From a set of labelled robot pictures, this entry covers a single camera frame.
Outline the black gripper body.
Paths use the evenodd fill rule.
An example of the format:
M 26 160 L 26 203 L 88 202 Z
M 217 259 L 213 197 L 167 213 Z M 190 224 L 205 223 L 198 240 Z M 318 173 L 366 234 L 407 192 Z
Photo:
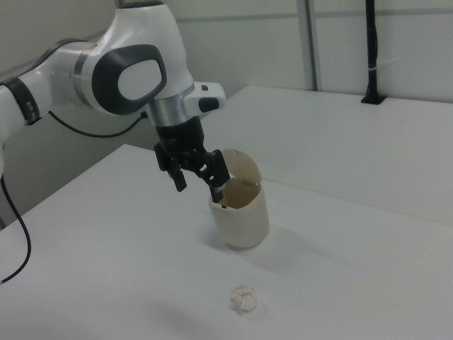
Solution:
M 172 126 L 157 126 L 159 143 L 154 146 L 156 157 L 163 160 L 176 156 L 191 156 L 196 160 L 205 160 L 204 132 L 199 118 L 191 118 L 184 123 Z

